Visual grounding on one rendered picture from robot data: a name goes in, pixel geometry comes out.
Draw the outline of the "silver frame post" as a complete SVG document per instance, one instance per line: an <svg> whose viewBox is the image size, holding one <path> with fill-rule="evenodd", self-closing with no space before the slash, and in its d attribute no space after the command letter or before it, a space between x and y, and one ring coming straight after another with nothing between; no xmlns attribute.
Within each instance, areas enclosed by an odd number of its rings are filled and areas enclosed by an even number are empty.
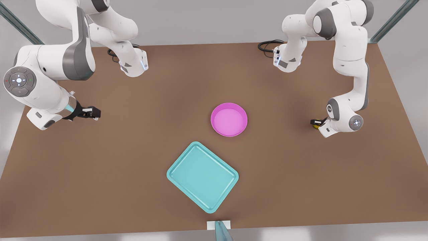
<svg viewBox="0 0 428 241"><path fill-rule="evenodd" d="M234 241L229 230L231 229L230 221L207 221L207 230L215 231L216 241Z"/></svg>
<svg viewBox="0 0 428 241"><path fill-rule="evenodd" d="M44 45L43 41L37 37L20 19L13 14L3 3L0 2L0 15L18 30L27 40L34 45Z"/></svg>
<svg viewBox="0 0 428 241"><path fill-rule="evenodd" d="M419 2L419 0L406 0L396 12L384 23L384 25L368 39L368 43L379 43L379 41L396 26L397 23Z"/></svg>

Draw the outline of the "teal rectangular tray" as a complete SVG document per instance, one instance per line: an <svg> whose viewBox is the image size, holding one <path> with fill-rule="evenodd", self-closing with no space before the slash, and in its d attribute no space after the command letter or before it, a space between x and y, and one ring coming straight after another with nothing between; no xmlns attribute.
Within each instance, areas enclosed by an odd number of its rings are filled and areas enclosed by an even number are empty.
<svg viewBox="0 0 428 241"><path fill-rule="evenodd" d="M238 172L200 142L192 142L167 178L206 213L214 213L239 180Z"/></svg>

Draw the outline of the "pink round plate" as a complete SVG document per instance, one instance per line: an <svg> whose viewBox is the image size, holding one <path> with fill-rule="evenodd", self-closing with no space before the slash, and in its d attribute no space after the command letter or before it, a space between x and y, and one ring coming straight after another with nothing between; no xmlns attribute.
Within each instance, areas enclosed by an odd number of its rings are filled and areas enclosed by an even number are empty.
<svg viewBox="0 0 428 241"><path fill-rule="evenodd" d="M248 117L240 105L223 103L212 111L210 121L217 133L222 136L233 137L245 130Z"/></svg>

